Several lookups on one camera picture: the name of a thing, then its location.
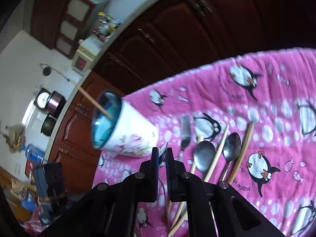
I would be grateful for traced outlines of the pale wooden chopstick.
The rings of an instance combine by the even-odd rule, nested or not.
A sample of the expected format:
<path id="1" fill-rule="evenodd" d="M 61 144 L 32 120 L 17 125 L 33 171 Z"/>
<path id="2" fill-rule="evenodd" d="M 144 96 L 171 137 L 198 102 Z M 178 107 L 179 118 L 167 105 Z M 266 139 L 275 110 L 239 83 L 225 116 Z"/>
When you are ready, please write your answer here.
<path id="1" fill-rule="evenodd" d="M 218 160 L 220 158 L 220 154 L 223 150 L 225 140 L 226 140 L 227 135 L 228 135 L 229 127 L 230 127 L 229 125 L 226 126 L 226 129 L 225 129 L 224 134 L 222 136 L 221 142 L 218 145 L 217 151 L 215 153 L 215 157 L 213 158 L 212 163 L 209 166 L 209 169 L 207 171 L 207 174 L 204 177 L 204 182 L 209 182 L 209 179 L 211 178 L 211 176 L 215 170 L 215 167 L 216 167 Z M 187 211 L 185 211 L 185 214 L 183 214 L 183 216 L 178 221 L 176 221 L 176 224 L 171 228 L 170 232 L 168 233 L 168 236 L 173 236 L 176 233 L 176 231 L 179 229 L 179 227 L 181 226 L 183 221 L 185 221 L 186 219 L 187 219 Z"/>

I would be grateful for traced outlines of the steel fork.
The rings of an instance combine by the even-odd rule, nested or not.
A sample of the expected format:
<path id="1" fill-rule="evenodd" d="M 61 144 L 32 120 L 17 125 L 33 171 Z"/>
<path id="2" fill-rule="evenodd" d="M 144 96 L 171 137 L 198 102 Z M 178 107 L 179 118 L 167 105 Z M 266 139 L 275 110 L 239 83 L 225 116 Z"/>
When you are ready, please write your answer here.
<path id="1" fill-rule="evenodd" d="M 181 115 L 181 150 L 178 155 L 178 160 L 183 161 L 185 149 L 191 142 L 191 123 L 188 115 Z"/>

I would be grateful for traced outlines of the shiny steel spoon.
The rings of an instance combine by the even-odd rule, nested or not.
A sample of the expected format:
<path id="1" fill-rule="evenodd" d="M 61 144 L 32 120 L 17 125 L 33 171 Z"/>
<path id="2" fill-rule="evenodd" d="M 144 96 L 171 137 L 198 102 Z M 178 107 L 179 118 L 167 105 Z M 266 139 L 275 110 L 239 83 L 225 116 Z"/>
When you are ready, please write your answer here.
<path id="1" fill-rule="evenodd" d="M 227 172 L 228 172 L 228 166 L 239 157 L 241 153 L 241 148 L 242 148 L 242 139 L 240 135 L 236 132 L 231 133 L 227 137 L 224 143 L 223 150 L 222 150 L 226 163 L 222 171 L 220 181 L 225 180 Z"/>

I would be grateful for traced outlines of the thick wooden chopstick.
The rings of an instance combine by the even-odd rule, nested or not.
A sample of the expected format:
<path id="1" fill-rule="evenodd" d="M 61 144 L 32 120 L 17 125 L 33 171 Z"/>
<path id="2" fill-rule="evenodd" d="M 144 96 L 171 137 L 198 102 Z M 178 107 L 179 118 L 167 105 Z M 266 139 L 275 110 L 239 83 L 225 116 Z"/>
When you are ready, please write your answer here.
<path id="1" fill-rule="evenodd" d="M 252 134 L 253 134 L 253 130 L 254 130 L 254 122 L 251 121 L 248 125 L 248 128 L 247 128 L 247 131 L 246 131 L 246 135 L 245 135 L 245 138 L 244 138 L 244 142 L 243 142 L 243 145 L 242 145 L 242 148 L 241 148 L 241 153 L 237 159 L 237 162 L 235 163 L 235 166 L 230 174 L 230 177 L 228 179 L 228 184 L 232 184 L 233 183 L 233 180 L 235 179 L 237 173 L 238 173 L 238 170 L 244 160 L 244 157 L 246 155 L 246 152 L 248 150 L 248 147 L 249 147 L 249 144 L 250 144 L 250 141 L 251 141 L 251 138 L 252 138 Z"/>

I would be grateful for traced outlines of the white ceramic spoon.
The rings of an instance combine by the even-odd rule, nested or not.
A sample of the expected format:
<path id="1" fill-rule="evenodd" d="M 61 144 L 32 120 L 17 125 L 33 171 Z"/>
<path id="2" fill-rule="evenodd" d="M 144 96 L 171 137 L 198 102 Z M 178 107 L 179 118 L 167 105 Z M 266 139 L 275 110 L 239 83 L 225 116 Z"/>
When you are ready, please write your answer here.
<path id="1" fill-rule="evenodd" d="M 165 165 L 165 155 L 166 155 L 167 148 L 168 148 L 167 142 L 161 148 L 159 148 L 159 167 L 162 167 Z"/>

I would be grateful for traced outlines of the dark steel spoon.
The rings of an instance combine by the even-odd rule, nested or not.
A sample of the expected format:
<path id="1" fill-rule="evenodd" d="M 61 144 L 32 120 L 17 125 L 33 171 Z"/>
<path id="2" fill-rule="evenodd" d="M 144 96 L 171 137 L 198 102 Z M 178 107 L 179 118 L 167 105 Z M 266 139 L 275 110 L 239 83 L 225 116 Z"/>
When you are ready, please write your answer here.
<path id="1" fill-rule="evenodd" d="M 193 160 L 196 168 L 201 173 L 207 172 L 215 154 L 215 147 L 211 142 L 206 140 L 200 142 L 193 153 Z"/>

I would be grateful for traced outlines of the white floral utensil cup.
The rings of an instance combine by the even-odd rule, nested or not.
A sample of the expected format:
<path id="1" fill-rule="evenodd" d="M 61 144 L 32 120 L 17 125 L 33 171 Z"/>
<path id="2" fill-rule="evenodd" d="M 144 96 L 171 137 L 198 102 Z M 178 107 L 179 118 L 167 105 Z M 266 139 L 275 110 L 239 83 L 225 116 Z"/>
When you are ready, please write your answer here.
<path id="1" fill-rule="evenodd" d="M 96 101 L 108 114 L 94 108 L 93 148 L 129 157 L 150 156 L 159 140 L 157 127 L 113 91 L 103 91 Z"/>

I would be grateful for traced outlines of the dark wok bowl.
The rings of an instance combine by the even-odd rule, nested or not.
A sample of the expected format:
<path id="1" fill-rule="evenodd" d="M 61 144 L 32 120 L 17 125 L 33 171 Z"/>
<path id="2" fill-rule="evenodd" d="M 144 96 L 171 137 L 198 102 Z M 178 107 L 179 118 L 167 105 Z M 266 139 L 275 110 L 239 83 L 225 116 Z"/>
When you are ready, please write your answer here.
<path id="1" fill-rule="evenodd" d="M 54 117 L 51 117 L 51 115 L 47 115 L 42 124 L 41 133 L 44 134 L 45 136 L 50 137 L 55 127 L 55 124 L 56 124 L 56 119 Z"/>

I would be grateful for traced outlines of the pink penguin towel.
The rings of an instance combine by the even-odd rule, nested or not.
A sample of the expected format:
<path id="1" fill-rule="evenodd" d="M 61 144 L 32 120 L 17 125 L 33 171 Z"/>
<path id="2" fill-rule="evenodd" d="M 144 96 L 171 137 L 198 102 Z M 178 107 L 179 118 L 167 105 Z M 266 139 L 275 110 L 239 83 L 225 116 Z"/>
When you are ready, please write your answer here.
<path id="1" fill-rule="evenodd" d="M 285 236 L 315 236 L 315 50 L 249 54 L 204 65 L 125 97 L 158 130 L 158 146 L 194 165 L 198 138 L 248 135 L 236 174 L 220 157 L 210 178 L 226 181 Z M 181 117 L 191 123 L 181 151 Z"/>

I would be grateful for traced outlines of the rice cooker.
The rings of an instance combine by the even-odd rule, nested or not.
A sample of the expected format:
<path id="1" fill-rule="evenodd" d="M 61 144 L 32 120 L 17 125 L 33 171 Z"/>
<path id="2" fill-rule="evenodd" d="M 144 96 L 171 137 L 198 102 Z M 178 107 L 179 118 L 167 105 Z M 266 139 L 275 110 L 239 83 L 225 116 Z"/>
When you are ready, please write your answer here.
<path id="1" fill-rule="evenodd" d="M 39 110 L 45 111 L 53 117 L 58 118 L 66 104 L 66 99 L 56 91 L 49 92 L 47 89 L 41 88 L 33 104 Z"/>

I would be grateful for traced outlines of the cream microwave oven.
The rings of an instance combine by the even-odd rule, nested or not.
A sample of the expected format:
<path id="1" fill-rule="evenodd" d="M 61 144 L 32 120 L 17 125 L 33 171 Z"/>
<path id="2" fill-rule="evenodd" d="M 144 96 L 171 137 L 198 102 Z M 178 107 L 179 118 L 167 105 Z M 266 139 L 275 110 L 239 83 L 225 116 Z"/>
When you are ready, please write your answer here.
<path id="1" fill-rule="evenodd" d="M 88 69 L 91 69 L 92 63 L 101 51 L 101 45 L 92 41 L 84 40 L 79 44 L 72 60 L 72 69 L 83 75 Z"/>

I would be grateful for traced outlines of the condiment bottles group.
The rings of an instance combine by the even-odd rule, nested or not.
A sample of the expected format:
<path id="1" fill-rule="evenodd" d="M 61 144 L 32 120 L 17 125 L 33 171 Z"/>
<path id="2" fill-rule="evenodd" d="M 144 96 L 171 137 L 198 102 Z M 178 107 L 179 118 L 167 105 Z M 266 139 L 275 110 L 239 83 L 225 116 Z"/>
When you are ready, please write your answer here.
<path id="1" fill-rule="evenodd" d="M 110 39 L 121 24 L 122 22 L 120 20 L 114 19 L 112 16 L 107 15 L 104 12 L 98 12 L 96 26 L 91 28 L 90 31 L 101 42 L 105 43 Z"/>

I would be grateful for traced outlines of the dark wood lower cabinets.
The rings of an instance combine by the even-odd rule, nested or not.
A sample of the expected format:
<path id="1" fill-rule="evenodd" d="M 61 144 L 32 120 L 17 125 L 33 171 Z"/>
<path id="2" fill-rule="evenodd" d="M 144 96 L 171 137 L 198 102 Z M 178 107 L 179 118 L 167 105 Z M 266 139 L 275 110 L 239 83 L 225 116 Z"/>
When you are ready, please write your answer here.
<path id="1" fill-rule="evenodd" d="M 279 108 L 304 83 L 312 84 L 307 66 L 282 59 L 281 52 L 315 50 L 315 0 L 157 0 L 118 30 L 57 127 L 50 160 L 64 163 L 70 192 L 92 185 L 100 151 L 90 137 L 91 99 L 104 90 L 124 96 L 151 88 L 153 95 L 138 98 L 135 108 L 166 117 L 198 104 L 197 95 L 176 90 L 174 78 L 211 63 L 246 66 L 257 87 L 236 84 L 226 67 L 187 78 L 206 107 Z"/>

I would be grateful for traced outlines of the upper wall cabinet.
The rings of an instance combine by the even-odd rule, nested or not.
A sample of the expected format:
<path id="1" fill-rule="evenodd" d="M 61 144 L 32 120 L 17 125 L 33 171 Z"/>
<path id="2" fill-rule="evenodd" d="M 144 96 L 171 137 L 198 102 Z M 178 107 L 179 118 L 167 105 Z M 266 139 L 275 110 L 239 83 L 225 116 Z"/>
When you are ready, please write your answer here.
<path id="1" fill-rule="evenodd" d="M 35 0 L 31 36 L 72 59 L 110 0 Z"/>

